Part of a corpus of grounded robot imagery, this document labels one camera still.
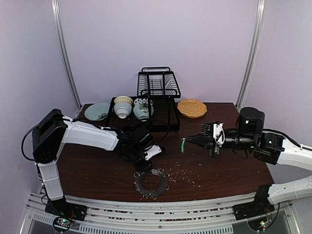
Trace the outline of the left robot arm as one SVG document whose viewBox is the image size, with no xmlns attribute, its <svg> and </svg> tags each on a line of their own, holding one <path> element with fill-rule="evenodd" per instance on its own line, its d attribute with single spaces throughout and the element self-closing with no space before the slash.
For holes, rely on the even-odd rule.
<svg viewBox="0 0 312 234">
<path fill-rule="evenodd" d="M 70 205 L 64 198 L 57 159 L 65 144 L 79 144 L 117 151 L 118 155 L 133 163 L 138 173 L 149 171 L 151 158 L 161 152 L 153 144 L 154 137 L 144 127 L 132 132 L 107 127 L 96 127 L 90 123 L 64 116 L 59 109 L 53 109 L 32 130 L 33 157 L 39 168 L 51 208 L 59 216 L 70 212 Z"/>
</svg>

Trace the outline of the right aluminium frame post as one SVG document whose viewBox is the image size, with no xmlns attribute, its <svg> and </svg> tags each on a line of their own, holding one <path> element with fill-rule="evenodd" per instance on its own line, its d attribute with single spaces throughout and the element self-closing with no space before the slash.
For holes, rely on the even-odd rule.
<svg viewBox="0 0 312 234">
<path fill-rule="evenodd" d="M 266 11 L 266 0 L 259 0 L 257 4 L 257 11 L 255 16 L 255 24 L 253 29 L 252 43 L 250 47 L 250 52 L 248 55 L 247 65 L 243 76 L 243 81 L 236 101 L 236 108 L 238 110 L 242 109 L 246 101 L 248 91 L 252 82 L 254 69 L 255 69 L 255 59 L 260 47 L 263 24 L 265 19 Z"/>
</svg>

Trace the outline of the metal keyring disc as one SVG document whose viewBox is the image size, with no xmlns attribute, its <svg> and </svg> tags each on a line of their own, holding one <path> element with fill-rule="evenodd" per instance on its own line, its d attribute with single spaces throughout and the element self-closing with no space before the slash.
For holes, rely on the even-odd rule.
<svg viewBox="0 0 312 234">
<path fill-rule="evenodd" d="M 155 200 L 169 190 L 169 183 L 162 169 L 140 173 L 136 176 L 134 184 L 143 199 Z"/>
</svg>

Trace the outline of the aluminium front rail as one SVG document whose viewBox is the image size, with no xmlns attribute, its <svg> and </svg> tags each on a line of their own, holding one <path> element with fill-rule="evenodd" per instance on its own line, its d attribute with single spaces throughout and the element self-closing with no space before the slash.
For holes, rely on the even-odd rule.
<svg viewBox="0 0 312 234">
<path fill-rule="evenodd" d="M 52 228 L 56 215 L 45 212 L 43 192 L 31 193 L 18 234 L 30 234 L 35 221 Z M 118 202 L 67 195 L 67 201 L 87 207 L 85 220 L 69 231 L 81 234 L 302 234 L 290 202 L 280 204 L 274 224 L 264 232 L 253 231 L 250 219 L 236 220 L 232 209 L 250 202 L 255 193 L 224 198 L 176 202 Z"/>
</svg>

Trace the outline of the aluminium frame post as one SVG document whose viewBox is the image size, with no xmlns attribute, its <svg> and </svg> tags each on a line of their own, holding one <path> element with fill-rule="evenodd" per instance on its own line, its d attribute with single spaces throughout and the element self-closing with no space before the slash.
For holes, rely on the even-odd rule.
<svg viewBox="0 0 312 234">
<path fill-rule="evenodd" d="M 236 101 L 236 108 L 238 110 L 242 109 L 246 101 L 248 91 L 252 82 L 254 69 L 255 69 L 255 59 L 260 47 L 263 24 L 265 19 L 266 11 L 266 0 L 259 0 L 257 4 L 257 11 L 255 16 L 255 24 L 253 29 L 252 43 L 250 47 L 250 52 L 248 55 L 247 65 L 243 76 L 243 81 Z"/>
<path fill-rule="evenodd" d="M 74 97 L 75 104 L 78 109 L 81 109 L 82 104 L 78 95 L 78 90 L 74 81 L 73 72 L 71 69 L 70 60 L 69 60 L 68 52 L 66 48 L 66 42 L 65 42 L 65 37 L 64 37 L 64 32 L 63 32 L 63 27 L 62 27 L 62 22 L 61 22 L 59 1 L 51 0 L 51 5 L 52 5 L 52 12 L 53 12 L 54 22 L 55 22 L 55 26 L 57 30 L 60 52 L 61 52 L 61 57 L 62 57 L 66 77 L 69 82 L 70 90 Z"/>
</svg>

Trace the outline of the yellow dotted plate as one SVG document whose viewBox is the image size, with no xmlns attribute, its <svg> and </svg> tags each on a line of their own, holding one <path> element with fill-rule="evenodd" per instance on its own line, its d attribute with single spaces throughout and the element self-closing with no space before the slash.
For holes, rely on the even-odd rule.
<svg viewBox="0 0 312 234">
<path fill-rule="evenodd" d="M 207 106 L 196 99 L 181 100 L 177 104 L 179 112 L 188 118 L 200 118 L 207 113 Z"/>
</svg>

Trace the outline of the white black dotted bowl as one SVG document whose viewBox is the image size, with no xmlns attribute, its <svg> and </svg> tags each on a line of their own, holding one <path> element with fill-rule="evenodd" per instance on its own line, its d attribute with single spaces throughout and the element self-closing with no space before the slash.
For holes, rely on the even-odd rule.
<svg viewBox="0 0 312 234">
<path fill-rule="evenodd" d="M 150 98 L 136 98 L 134 100 L 134 106 L 141 104 L 150 104 L 153 106 L 153 101 Z"/>
</svg>

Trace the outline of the light blue striped bowl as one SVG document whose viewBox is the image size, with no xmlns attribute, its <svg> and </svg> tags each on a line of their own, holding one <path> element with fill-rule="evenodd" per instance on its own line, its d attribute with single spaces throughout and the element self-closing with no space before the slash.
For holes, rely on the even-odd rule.
<svg viewBox="0 0 312 234">
<path fill-rule="evenodd" d="M 121 118 L 125 119 L 132 112 L 132 105 L 126 102 L 120 102 L 114 105 L 115 114 Z"/>
</svg>

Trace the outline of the left aluminium frame post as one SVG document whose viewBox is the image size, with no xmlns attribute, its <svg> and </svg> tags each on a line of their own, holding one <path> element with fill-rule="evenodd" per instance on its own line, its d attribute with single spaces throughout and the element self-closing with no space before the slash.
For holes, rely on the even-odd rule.
<svg viewBox="0 0 312 234">
<path fill-rule="evenodd" d="M 78 109 L 81 109 L 82 104 L 78 95 L 78 90 L 74 81 L 73 72 L 71 69 L 70 60 L 69 60 L 68 52 L 66 48 L 66 42 L 65 42 L 65 37 L 64 37 L 64 32 L 63 32 L 63 27 L 62 27 L 62 22 L 61 22 L 59 1 L 51 0 L 51 5 L 52 5 L 52 12 L 53 12 L 54 22 L 55 22 L 55 26 L 57 30 L 60 52 L 61 52 L 61 57 L 62 57 L 66 77 L 69 82 L 70 90 L 74 97 L 75 104 Z"/>
</svg>

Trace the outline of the green floral bowl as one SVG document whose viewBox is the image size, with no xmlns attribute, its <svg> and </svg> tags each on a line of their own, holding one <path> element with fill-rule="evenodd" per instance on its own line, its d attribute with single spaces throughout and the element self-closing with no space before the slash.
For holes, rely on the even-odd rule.
<svg viewBox="0 0 312 234">
<path fill-rule="evenodd" d="M 154 107 L 151 105 L 149 109 L 148 103 L 141 103 L 134 106 L 133 112 L 139 120 L 149 119 L 154 113 Z"/>
</svg>

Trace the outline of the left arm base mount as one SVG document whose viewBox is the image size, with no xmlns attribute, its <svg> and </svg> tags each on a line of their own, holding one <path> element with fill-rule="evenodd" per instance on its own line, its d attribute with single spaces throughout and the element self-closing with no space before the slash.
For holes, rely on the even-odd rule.
<svg viewBox="0 0 312 234">
<path fill-rule="evenodd" d="M 48 204 L 45 206 L 45 212 L 70 220 L 84 221 L 87 207 L 66 201 L 48 201 Z"/>
</svg>

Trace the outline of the yellow checked bowl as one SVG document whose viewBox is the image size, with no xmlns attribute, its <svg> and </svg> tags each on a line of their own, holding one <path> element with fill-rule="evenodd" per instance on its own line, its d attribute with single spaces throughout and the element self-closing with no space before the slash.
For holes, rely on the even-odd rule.
<svg viewBox="0 0 312 234">
<path fill-rule="evenodd" d="M 121 102 L 125 102 L 125 103 L 128 103 L 130 105 L 133 105 L 133 103 L 134 103 L 132 98 L 130 98 L 128 96 L 118 96 L 114 99 L 114 104 L 121 103 Z"/>
</svg>

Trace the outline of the light blue ceramic plate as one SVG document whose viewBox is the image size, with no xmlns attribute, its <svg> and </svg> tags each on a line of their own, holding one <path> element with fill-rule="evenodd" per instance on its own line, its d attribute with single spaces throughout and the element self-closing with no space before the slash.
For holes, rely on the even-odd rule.
<svg viewBox="0 0 312 234">
<path fill-rule="evenodd" d="M 107 118 L 110 110 L 110 103 L 98 102 L 89 106 L 85 112 L 85 117 L 90 121 L 101 121 Z"/>
</svg>

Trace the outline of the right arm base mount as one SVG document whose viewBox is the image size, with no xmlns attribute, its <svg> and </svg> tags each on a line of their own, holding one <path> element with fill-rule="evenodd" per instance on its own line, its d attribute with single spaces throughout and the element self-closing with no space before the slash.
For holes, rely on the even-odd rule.
<svg viewBox="0 0 312 234">
<path fill-rule="evenodd" d="M 265 215 L 267 212 L 273 212 L 274 205 L 269 201 L 252 201 L 233 206 L 233 211 L 236 220 L 248 219 L 260 215 Z"/>
</svg>

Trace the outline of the black wire dish rack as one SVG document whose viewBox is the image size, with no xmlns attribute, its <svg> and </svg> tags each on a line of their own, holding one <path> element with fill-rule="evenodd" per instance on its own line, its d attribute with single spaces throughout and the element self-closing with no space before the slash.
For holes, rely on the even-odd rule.
<svg viewBox="0 0 312 234">
<path fill-rule="evenodd" d="M 105 125 L 132 131 L 142 124 L 150 132 L 177 133 L 180 129 L 180 119 L 176 99 L 180 97 L 180 88 L 170 67 L 143 67 L 138 73 L 136 96 L 131 99 L 147 101 L 141 105 L 147 117 L 139 120 L 132 112 L 125 119 L 119 118 L 114 112 L 114 97 Z"/>
</svg>

